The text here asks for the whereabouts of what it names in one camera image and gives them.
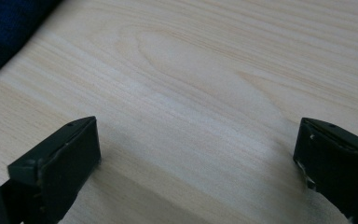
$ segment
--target edge of black object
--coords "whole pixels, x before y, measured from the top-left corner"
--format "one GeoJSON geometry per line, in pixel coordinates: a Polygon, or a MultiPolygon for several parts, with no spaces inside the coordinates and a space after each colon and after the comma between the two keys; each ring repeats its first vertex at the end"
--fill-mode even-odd
{"type": "Polygon", "coordinates": [[[308,188],[358,223],[358,136],[331,123],[303,118],[293,159],[308,188]]]}
{"type": "Polygon", "coordinates": [[[57,223],[100,162],[96,118],[64,125],[7,167],[0,223],[57,223]]]}
{"type": "Polygon", "coordinates": [[[29,40],[61,0],[0,0],[0,68],[29,40]]]}

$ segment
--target wooden table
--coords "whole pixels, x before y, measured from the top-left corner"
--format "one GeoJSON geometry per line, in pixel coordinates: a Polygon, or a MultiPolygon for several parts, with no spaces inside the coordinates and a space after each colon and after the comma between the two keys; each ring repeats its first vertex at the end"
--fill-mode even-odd
{"type": "Polygon", "coordinates": [[[358,135],[358,0],[66,0],[0,71],[0,184],[90,115],[62,223],[347,223],[292,156],[302,117],[358,135]]]}

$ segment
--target dark blue fabric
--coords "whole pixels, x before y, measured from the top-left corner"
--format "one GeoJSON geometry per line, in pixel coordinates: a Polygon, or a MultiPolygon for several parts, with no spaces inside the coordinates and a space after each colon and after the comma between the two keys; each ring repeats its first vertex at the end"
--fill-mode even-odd
{"type": "Polygon", "coordinates": [[[60,0],[0,0],[0,68],[27,42],[60,0]]]}

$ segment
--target black object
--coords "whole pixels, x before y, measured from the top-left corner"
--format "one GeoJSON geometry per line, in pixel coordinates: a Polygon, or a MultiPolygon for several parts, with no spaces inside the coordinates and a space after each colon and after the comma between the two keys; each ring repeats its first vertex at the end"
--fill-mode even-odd
{"type": "Polygon", "coordinates": [[[331,123],[303,118],[293,159],[308,187],[358,224],[358,136],[331,123]]]}
{"type": "Polygon", "coordinates": [[[7,167],[0,224],[57,223],[100,161],[96,118],[66,124],[7,167]]]}
{"type": "Polygon", "coordinates": [[[0,68],[61,0],[0,0],[0,68]]]}

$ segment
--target light wood surface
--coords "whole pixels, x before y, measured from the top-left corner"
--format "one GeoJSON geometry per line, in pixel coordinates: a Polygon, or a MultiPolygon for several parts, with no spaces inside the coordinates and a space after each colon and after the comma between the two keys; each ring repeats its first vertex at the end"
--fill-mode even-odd
{"type": "Polygon", "coordinates": [[[66,0],[0,71],[0,184],[90,115],[61,223],[347,223],[292,156],[302,117],[358,134],[358,0],[66,0]]]}

